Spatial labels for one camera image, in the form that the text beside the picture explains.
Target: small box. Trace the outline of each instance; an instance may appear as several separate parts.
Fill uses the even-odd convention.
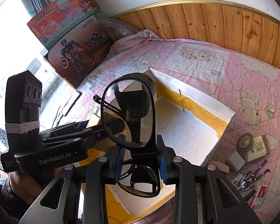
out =
[[[100,11],[95,0],[55,0],[27,25],[45,48],[50,50],[66,33]]]
[[[258,211],[263,199],[265,198],[267,188],[268,186],[265,185],[261,185],[258,187],[256,194],[252,197],[249,204],[253,211]]]
[[[268,149],[265,135],[255,137],[253,139],[252,147],[249,149],[249,151],[244,153],[245,162],[250,162],[255,159],[261,158],[266,154],[268,154]]]
[[[44,56],[75,89],[107,55],[112,40],[95,16],[77,25]]]
[[[234,153],[232,153],[230,155],[229,158],[227,158],[226,160],[228,162],[228,164],[231,166],[231,168],[237,172],[238,170],[240,170],[240,168],[245,164],[244,159],[242,159],[242,157],[237,153],[237,151],[235,151]]]

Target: bed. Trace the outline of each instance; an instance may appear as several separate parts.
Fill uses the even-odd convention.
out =
[[[153,68],[196,87],[236,112],[213,160],[224,161],[244,133],[266,135],[265,167],[271,171],[257,183],[269,186],[257,215],[271,223],[280,211],[280,21],[218,0],[166,1],[115,18],[141,32],[114,43],[108,59],[81,84],[83,96],[75,105],[80,113],[68,120],[88,119],[96,107],[92,96],[101,96],[110,81],[130,72]],[[245,164],[242,172],[263,159]],[[170,223],[171,218],[169,201],[139,222]]]

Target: robot figure picture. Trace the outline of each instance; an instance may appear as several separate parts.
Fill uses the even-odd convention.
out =
[[[74,64],[74,67],[76,69],[77,72],[81,72],[83,70],[83,67],[78,63],[77,58],[79,58],[82,62],[86,63],[86,64],[91,64],[91,59],[83,56],[82,54],[80,54],[79,52],[77,52],[74,49],[74,46],[76,46],[80,51],[83,50],[83,46],[81,46],[81,44],[75,42],[74,40],[71,40],[69,42],[67,42],[65,39],[63,39],[60,44],[62,46],[64,46],[64,48],[61,50],[61,54],[63,55],[63,58],[61,60],[61,65],[63,68],[67,68],[68,65],[63,65],[64,61],[67,61],[67,57],[66,54],[68,54],[72,60],[72,63]]]
[[[100,43],[105,43],[107,39],[103,34],[99,34],[97,30],[94,30],[93,34],[91,35],[91,38],[88,40],[85,40],[83,42],[84,45],[90,46],[90,45],[98,45]]]

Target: screw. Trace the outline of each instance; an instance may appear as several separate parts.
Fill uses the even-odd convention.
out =
[[[216,166],[214,164],[209,164],[208,169],[214,171],[216,169]]]
[[[65,170],[72,170],[72,164],[67,164],[64,167]]]
[[[180,156],[176,156],[175,158],[173,158],[173,161],[175,162],[181,162],[182,158]]]
[[[106,162],[108,160],[108,158],[106,156],[101,156],[99,158],[99,162]]]

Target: gold trim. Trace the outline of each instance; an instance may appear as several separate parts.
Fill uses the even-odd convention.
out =
[[[223,5],[223,6],[231,6],[231,7],[243,9],[243,10],[246,10],[246,11],[249,11],[252,13],[256,13],[260,16],[263,16],[264,18],[267,18],[267,19],[275,22],[276,24],[278,24],[280,26],[280,21],[278,19],[274,18],[273,16],[271,16],[265,12],[262,12],[256,8],[249,7],[249,6],[240,4],[240,3],[224,1],[224,0],[168,0],[168,1],[151,3],[148,5],[137,7],[137,8],[125,11],[123,13],[117,14],[117,15],[113,16],[112,18],[118,19],[121,16],[128,15],[128,14],[134,13],[134,12],[138,12],[138,11],[141,11],[141,10],[147,9],[147,8],[174,5],[174,4],[183,4],[183,3],[202,3],[202,4],[217,4],[217,5]]]

